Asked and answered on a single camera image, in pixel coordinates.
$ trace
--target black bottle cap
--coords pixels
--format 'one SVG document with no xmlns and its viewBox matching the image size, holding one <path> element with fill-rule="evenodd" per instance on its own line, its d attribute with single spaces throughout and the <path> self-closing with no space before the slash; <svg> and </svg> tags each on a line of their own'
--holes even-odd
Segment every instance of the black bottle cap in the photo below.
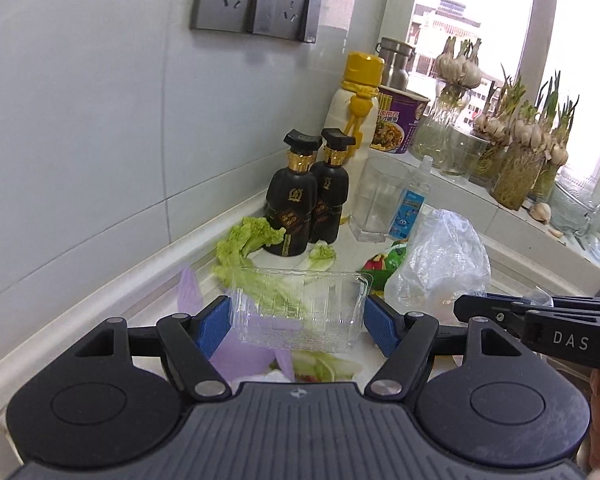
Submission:
<svg viewBox="0 0 600 480">
<path fill-rule="evenodd" d="M 322 137 L 301 134 L 291 130 L 285 136 L 285 142 L 291 146 L 291 151 L 298 155 L 312 155 L 322 145 Z"/>
<path fill-rule="evenodd" d="M 339 128 L 324 128 L 322 137 L 327 141 L 327 147 L 334 152 L 345 152 L 347 146 L 355 144 L 355 137 L 343 134 Z"/>
</svg>

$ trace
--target yellow bottle cap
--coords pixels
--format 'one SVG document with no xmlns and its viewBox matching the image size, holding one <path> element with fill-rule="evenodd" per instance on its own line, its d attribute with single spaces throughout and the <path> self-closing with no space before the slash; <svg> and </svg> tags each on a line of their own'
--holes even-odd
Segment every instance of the yellow bottle cap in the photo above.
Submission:
<svg viewBox="0 0 600 480">
<path fill-rule="evenodd" d="M 344 69 L 344 80 L 367 86 L 378 86 L 382 81 L 384 59 L 364 52 L 349 52 Z"/>
</svg>

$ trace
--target blue label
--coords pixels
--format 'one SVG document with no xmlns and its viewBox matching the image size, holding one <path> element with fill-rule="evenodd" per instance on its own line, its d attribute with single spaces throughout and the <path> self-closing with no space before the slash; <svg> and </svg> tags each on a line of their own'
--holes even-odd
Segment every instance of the blue label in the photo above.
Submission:
<svg viewBox="0 0 600 480">
<path fill-rule="evenodd" d="M 398 240 L 409 238 L 409 233 L 411 233 L 422 204 L 424 204 L 424 197 L 408 190 L 395 215 L 389 236 Z"/>
</svg>

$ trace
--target transparent plastic tray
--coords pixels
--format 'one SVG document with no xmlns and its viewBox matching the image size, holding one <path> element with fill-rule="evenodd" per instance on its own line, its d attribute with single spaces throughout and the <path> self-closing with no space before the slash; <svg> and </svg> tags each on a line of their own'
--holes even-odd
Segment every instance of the transparent plastic tray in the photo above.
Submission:
<svg viewBox="0 0 600 480">
<path fill-rule="evenodd" d="M 368 274 L 240 267 L 233 276 L 231 323 L 241 341 L 333 353 L 353 348 Z"/>
</svg>

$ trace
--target building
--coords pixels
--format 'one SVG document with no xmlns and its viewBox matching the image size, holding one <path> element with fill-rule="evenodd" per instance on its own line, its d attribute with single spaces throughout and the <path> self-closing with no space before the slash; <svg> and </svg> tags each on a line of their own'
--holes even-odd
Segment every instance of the building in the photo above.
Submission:
<svg viewBox="0 0 600 480">
<path fill-rule="evenodd" d="M 456 46 L 459 41 L 469 39 L 475 43 L 480 37 L 480 22 L 464 16 L 466 6 L 453 0 L 440 0 L 437 8 L 416 4 L 411 20 L 411 28 L 407 42 L 415 46 L 416 55 L 411 65 L 408 88 L 411 91 L 426 95 L 435 100 L 435 80 L 437 74 L 433 68 L 435 58 L 442 53 L 446 39 L 456 36 Z M 486 104 L 491 82 L 501 86 L 503 81 L 482 73 L 482 82 L 472 91 L 471 100 L 462 111 L 456 127 L 469 131 L 473 119 L 481 113 Z"/>
</svg>

